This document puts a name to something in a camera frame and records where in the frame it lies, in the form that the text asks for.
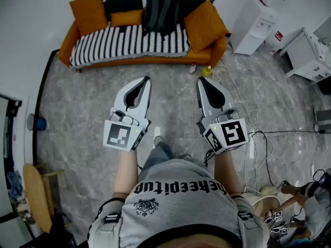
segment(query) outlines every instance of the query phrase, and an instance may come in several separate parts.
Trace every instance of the gray sweatshirt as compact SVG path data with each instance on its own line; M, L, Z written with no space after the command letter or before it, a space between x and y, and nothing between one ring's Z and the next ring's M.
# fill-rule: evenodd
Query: gray sweatshirt
M231 198L206 168L173 159L142 172L126 200L104 203L88 233L90 248L157 247L210 234L234 248L267 246L267 226L242 197Z

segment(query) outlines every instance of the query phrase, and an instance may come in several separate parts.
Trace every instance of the wooden chair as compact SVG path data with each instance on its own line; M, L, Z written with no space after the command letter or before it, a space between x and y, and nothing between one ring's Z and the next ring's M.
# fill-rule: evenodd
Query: wooden chair
M25 195L34 220L43 231L50 233L52 219L54 218L54 208L49 178L62 174L64 170L41 175L38 171L40 167L42 165L24 165Z

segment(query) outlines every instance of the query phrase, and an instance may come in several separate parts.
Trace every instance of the orange pillow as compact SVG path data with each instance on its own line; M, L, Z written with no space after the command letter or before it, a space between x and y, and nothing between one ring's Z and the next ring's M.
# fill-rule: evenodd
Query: orange pillow
M132 10L128 12L110 13L111 27L141 25L143 21L144 9Z
M107 27L102 0L74 0L70 6L81 36Z
M202 51L229 31L210 1L202 3L184 18L187 36L195 53Z

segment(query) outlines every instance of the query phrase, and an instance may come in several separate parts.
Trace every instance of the sofa armrest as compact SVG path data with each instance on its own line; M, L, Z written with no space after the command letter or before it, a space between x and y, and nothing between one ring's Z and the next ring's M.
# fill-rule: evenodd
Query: sofa armrest
M67 67L70 65L69 59L71 57L72 49L80 37L81 35L79 34L77 23L74 21L62 43L60 52L58 53L59 60L62 61Z
M215 67L218 64L218 61L222 58L226 49L227 40L225 37L215 40L212 44L212 58L210 59L208 65Z

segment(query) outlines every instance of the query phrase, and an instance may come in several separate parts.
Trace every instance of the yellow bottle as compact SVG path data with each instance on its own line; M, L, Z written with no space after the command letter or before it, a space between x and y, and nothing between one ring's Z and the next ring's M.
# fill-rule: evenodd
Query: yellow bottle
M208 66L202 69L202 76L203 77L212 77L212 67Z

